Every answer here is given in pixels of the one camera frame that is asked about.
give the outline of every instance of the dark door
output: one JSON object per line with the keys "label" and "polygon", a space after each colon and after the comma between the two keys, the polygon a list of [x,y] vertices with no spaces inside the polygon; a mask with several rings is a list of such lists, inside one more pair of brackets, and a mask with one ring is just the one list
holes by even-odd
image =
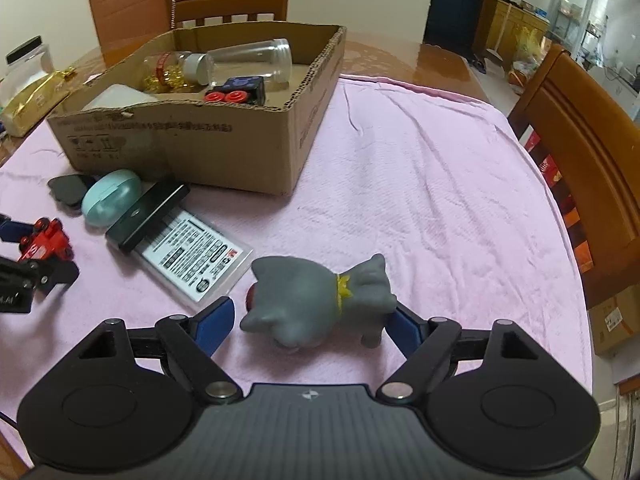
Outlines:
{"label": "dark door", "polygon": [[482,0],[431,0],[424,42],[469,57]]}

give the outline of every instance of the printed label on box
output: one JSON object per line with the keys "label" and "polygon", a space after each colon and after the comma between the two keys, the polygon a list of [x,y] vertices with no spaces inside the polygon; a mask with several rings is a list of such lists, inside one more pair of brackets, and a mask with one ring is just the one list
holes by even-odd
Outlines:
{"label": "printed label on box", "polygon": [[604,322],[607,324],[609,332],[611,332],[615,327],[622,323],[622,314],[620,313],[620,309],[616,307],[615,310],[605,317]]}
{"label": "printed label on box", "polygon": [[201,300],[243,250],[191,213],[175,209],[136,251],[194,301]]}

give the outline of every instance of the wooden table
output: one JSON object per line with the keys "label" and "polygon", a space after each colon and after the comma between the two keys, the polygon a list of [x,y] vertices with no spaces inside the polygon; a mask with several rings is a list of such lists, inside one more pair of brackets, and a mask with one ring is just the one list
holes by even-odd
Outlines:
{"label": "wooden table", "polygon": [[[105,50],[96,48],[88,52],[74,63],[77,75],[71,81],[71,89],[84,84],[90,76],[101,74],[152,38],[141,36]],[[342,73],[385,76],[489,102],[466,62],[457,54],[433,45],[348,32]],[[13,148],[17,149],[22,141],[13,139]],[[9,156],[0,147],[0,166]]]}

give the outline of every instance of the wooden cabinet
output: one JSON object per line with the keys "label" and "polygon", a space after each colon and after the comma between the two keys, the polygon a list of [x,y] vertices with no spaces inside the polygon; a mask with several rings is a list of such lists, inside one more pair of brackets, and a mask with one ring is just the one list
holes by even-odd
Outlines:
{"label": "wooden cabinet", "polygon": [[500,54],[504,60],[502,67],[506,71],[511,69],[511,63],[513,62],[513,57],[515,56],[518,47],[518,35],[522,31],[522,28],[527,27],[529,30],[534,30],[536,38],[539,41],[542,41],[546,28],[548,27],[548,23],[542,18],[531,12],[527,12],[526,10],[521,10],[513,6],[511,6],[511,10],[507,17],[507,8],[508,4],[504,1],[496,1],[494,20],[489,28],[489,34],[485,45],[485,48],[495,48],[495,43],[498,41],[498,37],[500,36],[500,29],[502,28],[502,24],[506,18],[507,25],[504,29],[502,39],[500,40],[500,45],[498,46],[498,54]]}

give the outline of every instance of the cardboard box on floor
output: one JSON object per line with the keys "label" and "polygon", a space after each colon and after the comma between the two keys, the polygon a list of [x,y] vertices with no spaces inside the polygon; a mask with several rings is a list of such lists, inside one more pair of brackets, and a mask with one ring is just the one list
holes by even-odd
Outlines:
{"label": "cardboard box on floor", "polygon": [[594,352],[603,355],[640,333],[640,285],[627,287],[588,314]]}
{"label": "cardboard box on floor", "polygon": [[[290,194],[334,92],[345,36],[337,25],[289,22],[173,30],[71,94],[48,121],[71,165],[83,173],[126,168],[143,180],[172,173],[195,184]],[[159,103],[80,111],[114,83],[142,89],[143,59],[150,54],[274,38],[289,41],[294,69],[289,88],[268,92],[263,107],[164,94]]]}

